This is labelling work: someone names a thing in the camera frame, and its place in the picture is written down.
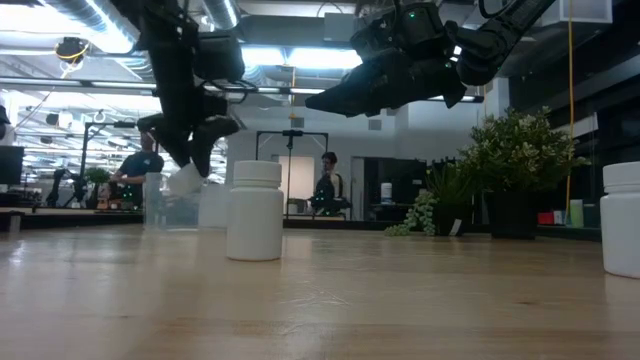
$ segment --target green plant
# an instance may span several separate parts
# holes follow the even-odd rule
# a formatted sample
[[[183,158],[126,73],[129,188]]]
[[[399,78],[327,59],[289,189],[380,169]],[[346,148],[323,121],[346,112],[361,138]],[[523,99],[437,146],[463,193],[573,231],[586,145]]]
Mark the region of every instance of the green plant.
[[[416,198],[413,207],[409,209],[404,223],[401,225],[390,226],[385,229],[387,236],[407,236],[411,233],[411,229],[420,226],[422,231],[429,236],[433,236],[436,232],[433,225],[433,205],[437,200],[430,192],[425,192]]]
[[[553,189],[571,168],[587,164],[573,157],[566,132],[552,131],[549,110],[535,115],[508,110],[504,117],[489,116],[474,127],[475,144],[461,150],[462,171],[489,191],[537,192]]]
[[[446,205],[466,204],[473,195],[472,178],[463,173],[458,164],[446,164],[441,170],[427,170],[427,189]]]
[[[109,174],[109,172],[105,169],[101,169],[101,168],[97,168],[97,167],[93,167],[93,168],[89,168],[84,172],[84,176],[87,179],[88,182],[96,184],[96,185],[100,185],[100,184],[104,184],[106,182],[109,182],[109,178],[111,177],[111,175]]]

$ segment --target potted plant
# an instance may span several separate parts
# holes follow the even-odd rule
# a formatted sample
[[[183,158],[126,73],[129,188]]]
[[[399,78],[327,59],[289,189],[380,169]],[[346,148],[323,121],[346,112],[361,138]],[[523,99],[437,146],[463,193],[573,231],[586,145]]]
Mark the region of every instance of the potted plant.
[[[93,167],[87,169],[84,176],[87,182],[93,184],[91,196],[87,199],[87,209],[95,209],[98,207],[98,191],[100,190],[100,186],[109,182],[111,175],[105,169]]]
[[[389,226],[384,230],[387,236],[408,236],[411,229],[419,228],[426,235],[435,235],[433,225],[433,205],[437,203],[433,194],[423,191],[418,195],[413,207],[407,212],[407,217],[400,225]]]
[[[491,234],[498,238],[533,239],[536,194],[554,189],[571,168],[585,164],[573,157],[569,135],[552,131],[548,109],[527,115],[484,119],[474,127],[474,144],[461,150],[461,166],[487,193]]]
[[[438,202],[434,206],[433,220],[436,235],[460,236],[471,222],[471,177],[463,173],[458,164],[445,164],[427,170],[427,188]]]

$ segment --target cable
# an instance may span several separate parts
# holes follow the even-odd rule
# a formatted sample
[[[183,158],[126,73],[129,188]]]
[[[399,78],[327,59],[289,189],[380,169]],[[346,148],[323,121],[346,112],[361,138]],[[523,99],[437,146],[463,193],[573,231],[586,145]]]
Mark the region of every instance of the cable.
[[[569,0],[569,141],[570,149],[573,149],[573,125],[575,123],[575,95],[573,91],[573,0]],[[569,151],[569,161],[572,161],[573,153]],[[567,176],[567,198],[566,198],[564,223],[567,223],[569,217],[569,205],[571,203],[571,168],[569,168],[569,176]]]
[[[80,57],[80,55],[78,55],[77,57],[75,57],[73,59],[73,62],[71,63],[71,67],[73,67],[73,65],[76,63],[76,61],[78,60],[78,58]],[[60,76],[61,79],[66,78],[69,75],[69,71],[64,71],[62,73],[62,76]],[[31,112],[29,114],[27,114],[27,116],[22,119],[13,129],[11,129],[5,136],[10,135],[13,132],[16,132],[22,125],[24,125],[27,121],[29,121],[31,119],[31,117],[36,114],[38,112],[38,110],[40,110],[42,108],[42,105],[44,105],[44,103],[47,101],[47,99],[49,99],[49,97],[51,96],[51,94],[53,94],[53,91],[55,90],[55,86],[51,89],[51,91],[49,91],[49,93],[47,95],[45,95],[45,97],[40,101],[40,103],[38,105],[36,105],[36,107],[34,107]]]
[[[89,49],[89,43],[87,43],[87,45],[84,46],[84,49],[80,50],[80,52],[78,52],[78,53],[75,53],[73,55],[60,55],[60,54],[58,54],[58,46],[59,45],[60,44],[56,44],[56,46],[53,47],[53,51],[56,53],[56,56],[58,56],[58,59],[60,59],[60,60],[71,60],[71,59],[73,59],[74,63],[75,63],[75,60],[77,60],[78,57],[84,55],[84,53],[86,53],[87,50]]]
[[[340,14],[344,14],[344,11],[342,11],[342,9],[340,8],[340,6],[338,6],[338,4],[334,3],[333,1],[325,1],[318,8],[318,12],[316,12],[316,17],[320,17],[320,10],[322,10],[322,8],[327,4],[331,4],[331,5],[335,6],[336,9],[338,9],[338,11],[340,11]]]
[[[485,18],[485,19],[492,19],[492,18],[500,15],[507,8],[507,6],[509,6],[509,4],[507,4],[507,5],[503,6],[502,9],[500,9],[499,11],[494,12],[493,14],[490,14],[487,11],[487,7],[486,7],[484,1],[485,0],[478,0],[478,9],[480,10],[480,15],[482,15],[482,17]]]
[[[391,30],[393,34],[395,34],[396,28],[398,27],[398,17],[400,16],[401,10],[400,0],[393,0],[393,25]]]

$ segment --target ceiling light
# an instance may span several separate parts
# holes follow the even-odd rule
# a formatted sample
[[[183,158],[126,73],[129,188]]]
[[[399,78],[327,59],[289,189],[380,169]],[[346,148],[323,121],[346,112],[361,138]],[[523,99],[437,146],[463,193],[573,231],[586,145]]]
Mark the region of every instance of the ceiling light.
[[[80,86],[80,81],[62,79],[30,79],[0,77],[0,83],[9,85]]]
[[[320,94],[321,92],[323,92],[325,89],[298,89],[298,88],[291,88],[291,93],[292,94],[309,94],[309,95],[315,95],[315,94]]]
[[[119,89],[133,89],[133,90],[155,90],[156,89],[156,84],[149,84],[149,83],[94,81],[91,84],[95,87],[107,87],[107,88],[119,88]]]
[[[353,69],[362,60],[355,50],[296,48],[288,64],[303,69]]]
[[[475,101],[476,97],[475,96],[463,96],[462,100],[463,102],[471,102],[471,101]],[[444,97],[442,95],[440,96],[434,96],[432,98],[429,98],[429,100],[431,101],[444,101]]]
[[[259,94],[278,94],[280,93],[280,88],[270,88],[270,87],[260,87],[258,88]]]
[[[242,59],[246,65],[282,65],[284,56],[279,48],[243,47]]]

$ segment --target red object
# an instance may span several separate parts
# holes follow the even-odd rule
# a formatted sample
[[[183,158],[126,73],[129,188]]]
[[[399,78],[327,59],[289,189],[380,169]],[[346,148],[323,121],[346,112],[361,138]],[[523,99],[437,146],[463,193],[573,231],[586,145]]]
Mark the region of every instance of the red object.
[[[553,225],[553,213],[538,213],[538,225]]]

